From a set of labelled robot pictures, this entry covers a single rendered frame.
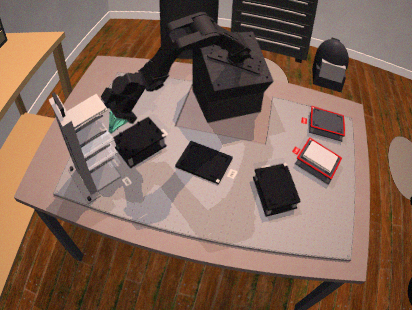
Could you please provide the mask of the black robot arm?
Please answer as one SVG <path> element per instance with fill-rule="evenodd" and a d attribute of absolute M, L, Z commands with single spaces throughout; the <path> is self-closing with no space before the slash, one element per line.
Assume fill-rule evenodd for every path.
<path fill-rule="evenodd" d="M 184 29 L 178 29 L 185 27 L 190 27 L 192 34 L 187 35 Z M 136 102 L 133 98 L 139 99 L 145 89 L 152 92 L 164 86 L 172 64 L 185 50 L 210 46 L 208 58 L 255 74 L 261 72 L 263 59 L 250 54 L 251 49 L 243 36 L 220 27 L 206 12 L 172 21 L 165 29 L 164 42 L 154 57 L 138 70 L 139 73 L 118 76 L 112 83 L 112 89 L 105 88 L 101 100 L 107 109 L 116 106 L 121 113 L 128 114 Z"/>

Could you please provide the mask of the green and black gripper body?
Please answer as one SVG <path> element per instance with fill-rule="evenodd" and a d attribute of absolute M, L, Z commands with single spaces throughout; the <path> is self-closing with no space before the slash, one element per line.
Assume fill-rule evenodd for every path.
<path fill-rule="evenodd" d="M 110 107 L 109 109 L 112 111 L 112 113 L 114 114 L 114 116 L 116 118 L 121 118 L 121 119 L 124 119 L 124 120 L 127 119 L 127 121 L 130 124 L 134 124 L 134 122 L 137 119 L 137 116 L 132 112 L 132 110 L 133 110 L 134 106 L 136 105 L 136 103 L 138 102 L 139 99 L 133 98 L 133 100 L 136 100 L 136 102 L 134 103 L 133 107 L 131 108 L 131 110 L 128 114 L 127 113 L 121 113 L 116 106 Z"/>

